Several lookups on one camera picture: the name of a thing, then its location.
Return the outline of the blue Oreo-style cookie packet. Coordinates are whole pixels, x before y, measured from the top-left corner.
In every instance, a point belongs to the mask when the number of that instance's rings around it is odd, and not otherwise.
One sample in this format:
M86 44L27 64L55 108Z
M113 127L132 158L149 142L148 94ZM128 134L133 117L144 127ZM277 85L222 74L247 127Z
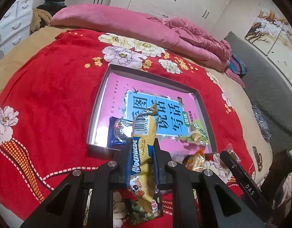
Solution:
M111 116L109 118L107 147L113 150L121 150L131 138L133 122Z

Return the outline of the orange biscuit packet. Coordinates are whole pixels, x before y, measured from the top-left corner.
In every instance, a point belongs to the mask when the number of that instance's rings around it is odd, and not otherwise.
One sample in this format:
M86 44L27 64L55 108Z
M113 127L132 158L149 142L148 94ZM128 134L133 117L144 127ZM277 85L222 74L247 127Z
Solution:
M199 149L192 156L189 156L188 159L184 162L186 169L196 172L202 172L205 164L205 154L203 149Z

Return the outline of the yellow Alpenliebe candy packet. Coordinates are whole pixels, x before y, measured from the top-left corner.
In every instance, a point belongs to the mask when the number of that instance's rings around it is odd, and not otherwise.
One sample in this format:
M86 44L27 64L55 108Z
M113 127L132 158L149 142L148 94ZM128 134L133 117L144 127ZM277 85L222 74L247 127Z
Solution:
M156 192L153 177L153 150L157 133L157 104L143 110L134 118L131 134L131 161L128 188L137 199L150 202Z

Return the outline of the pink quilt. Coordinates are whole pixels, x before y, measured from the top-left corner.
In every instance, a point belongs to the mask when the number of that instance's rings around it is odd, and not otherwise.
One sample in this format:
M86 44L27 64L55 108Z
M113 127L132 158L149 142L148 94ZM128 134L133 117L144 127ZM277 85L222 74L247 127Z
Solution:
M50 25L110 32L155 44L212 68L236 81L241 78L229 69L230 44L216 40L204 28L188 19L159 19L142 12L106 5L79 4L63 8L50 20Z

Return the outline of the clear oat crisp bag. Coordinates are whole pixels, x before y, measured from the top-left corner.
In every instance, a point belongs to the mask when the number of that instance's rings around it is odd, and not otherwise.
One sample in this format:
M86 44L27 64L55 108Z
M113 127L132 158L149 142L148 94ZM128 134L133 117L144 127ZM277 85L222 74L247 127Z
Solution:
M241 159L239 158L239 156L236 154L236 152L234 151L233 149L233 146L232 144L228 144L225 149L225 151L227 151L227 153L229 153L235 160L237 163L240 163L241 162Z

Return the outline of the light green snack packet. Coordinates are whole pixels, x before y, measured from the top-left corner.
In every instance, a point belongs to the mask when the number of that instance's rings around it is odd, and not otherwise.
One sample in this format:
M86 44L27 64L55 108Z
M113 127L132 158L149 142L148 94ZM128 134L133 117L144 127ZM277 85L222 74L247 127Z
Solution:
M202 125L200 119L194 120L190 126L191 132L189 135L181 136L182 142L188 142L189 144L207 146L209 144L209 138L207 132Z

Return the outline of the red floral blanket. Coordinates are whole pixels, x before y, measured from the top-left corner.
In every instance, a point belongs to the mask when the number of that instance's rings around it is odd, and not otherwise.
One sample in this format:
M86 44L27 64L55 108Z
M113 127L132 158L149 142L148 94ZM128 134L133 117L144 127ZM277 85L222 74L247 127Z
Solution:
M101 81L116 46L108 34L47 27L29 36L0 62L0 204L21 220L72 169L104 164L87 152L89 121ZM223 74L161 49L126 48L128 65L199 91L219 150L229 144L250 176L256 169L247 150L238 109L222 86Z

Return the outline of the green peas snack packet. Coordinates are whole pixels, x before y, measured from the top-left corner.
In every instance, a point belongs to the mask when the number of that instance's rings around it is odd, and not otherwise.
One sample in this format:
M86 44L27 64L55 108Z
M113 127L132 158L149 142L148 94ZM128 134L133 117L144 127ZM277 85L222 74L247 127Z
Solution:
M160 192L156 192L150 202L143 199L126 199L125 205L132 225L145 223L163 216L162 195Z

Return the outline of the white drawer cabinet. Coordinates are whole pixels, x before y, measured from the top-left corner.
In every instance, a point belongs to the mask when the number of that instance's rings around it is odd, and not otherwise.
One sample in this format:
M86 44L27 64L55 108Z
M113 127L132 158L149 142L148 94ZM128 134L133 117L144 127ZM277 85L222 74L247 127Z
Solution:
M30 35L33 0L16 0L0 21L0 50L6 55Z

